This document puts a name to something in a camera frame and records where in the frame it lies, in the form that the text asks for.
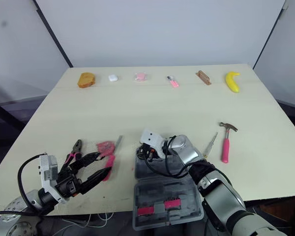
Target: yellow banana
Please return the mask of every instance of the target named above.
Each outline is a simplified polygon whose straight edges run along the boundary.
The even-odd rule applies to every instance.
[[[239,92],[239,86],[236,84],[236,82],[234,81],[234,76],[235,75],[240,75],[240,73],[238,72],[229,72],[226,74],[225,77],[225,82],[227,84],[227,86],[231,89],[231,91],[233,92]]]

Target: screwdriver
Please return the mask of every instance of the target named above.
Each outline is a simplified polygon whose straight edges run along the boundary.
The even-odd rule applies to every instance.
[[[217,134],[218,134],[218,132],[216,132],[216,134],[214,135],[212,141],[211,141],[211,142],[208,144],[208,146],[206,147],[206,149],[205,149],[205,151],[204,151],[204,153],[203,153],[203,156],[204,156],[205,158],[207,158],[208,155],[210,154],[210,152],[211,152],[211,150],[212,150],[212,147],[213,147],[213,144],[214,144],[214,141],[215,141],[215,139],[216,139],[216,137],[217,137]]]

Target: plastic case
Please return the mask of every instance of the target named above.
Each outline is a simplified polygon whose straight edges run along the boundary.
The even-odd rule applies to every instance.
[[[135,158],[135,178],[139,181],[134,186],[132,224],[135,230],[203,219],[200,193],[190,176],[181,179],[162,177],[152,172],[144,160]],[[165,160],[159,159],[149,164],[166,173]],[[168,166],[172,174],[178,173],[183,167],[179,158],[173,156],[168,157]]]

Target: hammer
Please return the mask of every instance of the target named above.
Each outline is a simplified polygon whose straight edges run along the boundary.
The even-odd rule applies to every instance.
[[[223,142],[223,154],[222,154],[222,161],[224,163],[228,163],[228,153],[230,151],[230,140],[228,139],[228,136],[230,134],[230,129],[237,132],[237,128],[231,124],[220,122],[220,126],[224,126],[226,128],[226,136]]]

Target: wooden block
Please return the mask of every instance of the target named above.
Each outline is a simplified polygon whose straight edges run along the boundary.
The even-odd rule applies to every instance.
[[[95,75],[89,72],[82,73],[78,81],[80,88],[86,88],[95,84]]]
[[[201,70],[199,70],[196,75],[206,84],[206,85],[210,85],[210,78]]]

